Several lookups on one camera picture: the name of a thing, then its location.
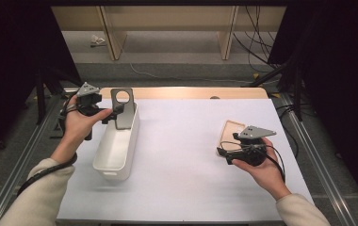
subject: silver metal plate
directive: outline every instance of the silver metal plate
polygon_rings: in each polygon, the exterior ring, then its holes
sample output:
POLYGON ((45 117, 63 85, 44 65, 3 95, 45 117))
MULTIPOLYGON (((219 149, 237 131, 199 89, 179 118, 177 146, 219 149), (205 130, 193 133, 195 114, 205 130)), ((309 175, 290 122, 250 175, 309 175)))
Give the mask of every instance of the silver metal plate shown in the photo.
POLYGON ((276 135, 275 131, 249 125, 238 134, 238 137, 246 138, 246 139, 255 139, 255 138, 268 137, 273 135, 276 135))
POLYGON ((76 93, 78 97, 86 96, 92 93, 99 93, 100 89, 88 84, 85 82, 82 87, 79 89, 79 91, 76 93))
POLYGON ((115 120, 115 126, 118 130, 132 128, 132 122, 135 117, 136 110, 136 104, 134 99, 135 98, 133 96, 133 90, 130 88, 111 90, 112 107, 117 108, 123 105, 123 113, 119 114, 117 116, 117 119, 115 120), (117 94, 122 91, 128 94, 129 99, 127 101, 125 100, 123 102, 117 99, 117 94))

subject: floor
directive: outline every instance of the floor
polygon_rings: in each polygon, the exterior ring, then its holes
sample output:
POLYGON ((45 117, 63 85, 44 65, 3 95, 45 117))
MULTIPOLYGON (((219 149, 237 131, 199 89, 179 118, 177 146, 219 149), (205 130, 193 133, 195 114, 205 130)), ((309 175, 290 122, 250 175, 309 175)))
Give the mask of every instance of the floor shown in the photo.
MULTIPOLYGON (((261 60, 249 56, 236 39, 232 43, 230 58, 222 60, 214 32, 129 32, 122 56, 116 61, 111 61, 104 43, 97 47, 90 47, 94 44, 91 42, 94 39, 92 36, 104 39, 103 32, 63 32, 63 35, 82 79, 96 87, 239 87, 246 86, 255 76, 271 70, 271 67, 261 60)), ((274 33, 263 33, 262 39, 265 44, 272 45, 274 35, 274 33)), ((236 33, 236 36, 245 46, 250 47, 251 42, 246 34, 236 33)), ((258 56, 266 58, 260 44, 254 42, 251 49, 258 56)), ((278 78, 275 77, 263 85, 267 93, 272 94, 270 99, 276 107, 285 105, 286 96, 291 101, 291 93, 280 93, 279 97, 276 95, 275 85, 278 78)), ((63 86, 74 87, 65 82, 63 86)), ((308 103, 307 93, 303 94, 302 100, 308 103)), ((278 110, 278 115, 282 115, 283 111, 283 109, 278 110)), ((302 142, 297 123, 292 120, 291 114, 285 114, 283 126, 289 132, 288 140, 293 151, 297 153, 297 161, 315 205, 332 225, 358 225, 358 185, 355 184, 341 158, 335 155, 335 146, 311 106, 302 109, 302 118, 301 125, 305 127, 333 182, 332 189, 340 195, 349 208, 351 221, 345 223, 342 213, 338 213, 332 196, 328 195, 330 188, 328 190, 322 182, 321 174, 315 167, 308 148, 302 142)), ((34 92, 28 97, 22 114, 9 128, 9 133, 4 140, 7 147, 0 149, 0 191, 25 149, 27 141, 31 139, 36 120, 37 107, 34 92)), ((49 138, 41 139, 35 145, 36 151, 30 156, 27 166, 24 166, 19 185, 24 182, 27 172, 40 159, 50 154, 50 150, 53 150, 51 147, 57 145, 57 139, 50 137, 58 136, 58 132, 55 121, 46 126, 43 136, 49 138)), ((77 223, 65 222, 58 225, 77 225, 77 223)))

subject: white bin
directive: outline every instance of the white bin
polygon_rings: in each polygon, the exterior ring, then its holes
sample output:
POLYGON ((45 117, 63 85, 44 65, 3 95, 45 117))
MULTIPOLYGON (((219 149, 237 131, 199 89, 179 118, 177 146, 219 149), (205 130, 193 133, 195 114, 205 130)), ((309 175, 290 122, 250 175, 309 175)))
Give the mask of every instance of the white bin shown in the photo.
POLYGON ((110 121, 100 141, 93 167, 107 180, 126 180, 132 168, 133 154, 138 137, 139 117, 136 106, 131 129, 117 130, 110 121))

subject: white table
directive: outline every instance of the white table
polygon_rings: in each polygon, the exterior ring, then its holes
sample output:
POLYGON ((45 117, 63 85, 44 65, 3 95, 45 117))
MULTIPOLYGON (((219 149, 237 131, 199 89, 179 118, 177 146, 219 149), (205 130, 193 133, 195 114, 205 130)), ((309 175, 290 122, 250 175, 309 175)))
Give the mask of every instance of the white table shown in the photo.
MULTIPOLYGON (((136 100, 138 142, 130 177, 109 182, 92 167, 105 126, 78 149, 59 220, 208 223, 280 221, 275 200, 253 178, 216 155, 226 120, 277 132, 286 184, 312 202, 270 99, 136 100)), ((110 107, 110 100, 99 106, 110 107)))

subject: metal frame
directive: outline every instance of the metal frame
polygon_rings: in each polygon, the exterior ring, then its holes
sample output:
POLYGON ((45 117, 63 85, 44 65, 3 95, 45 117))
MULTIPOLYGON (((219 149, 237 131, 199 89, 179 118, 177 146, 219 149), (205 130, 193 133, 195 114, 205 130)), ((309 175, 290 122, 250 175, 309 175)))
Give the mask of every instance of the metal frame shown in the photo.
POLYGON ((49 119, 52 113, 54 112, 54 109, 56 109, 56 107, 58 106, 59 100, 60 100, 59 95, 53 96, 51 98, 51 102, 48 107, 49 109, 48 112, 46 113, 41 123, 36 125, 31 138, 29 139, 29 141, 27 142, 24 148, 24 151, 22 152, 20 158, 15 164, 15 167, 12 170, 11 174, 9 175, 7 181, 3 185, 0 191, 0 218, 3 216, 3 213, 6 210, 6 207, 8 206, 8 202, 11 199, 15 186, 18 184, 20 178, 23 176, 24 170, 32 156, 32 153, 38 146, 43 131, 45 128, 47 128, 49 119))
MULTIPOLYGON (((284 105, 292 105, 291 99, 286 93, 282 94, 282 101, 284 105)), ((293 122, 294 127, 296 128, 297 134, 300 137, 300 140, 305 148, 305 151, 308 153, 309 158, 311 159, 312 165, 314 166, 317 176, 319 177, 320 182, 323 185, 332 205, 334 211, 336 212, 338 218, 342 225, 357 225, 355 222, 352 213, 350 212, 347 202, 341 195, 340 190, 335 184, 332 176, 330 175, 328 169, 323 163, 322 158, 320 157, 317 148, 314 145, 314 142, 309 137, 307 130, 305 129, 302 121, 299 121, 297 116, 290 112, 290 119, 293 122)))

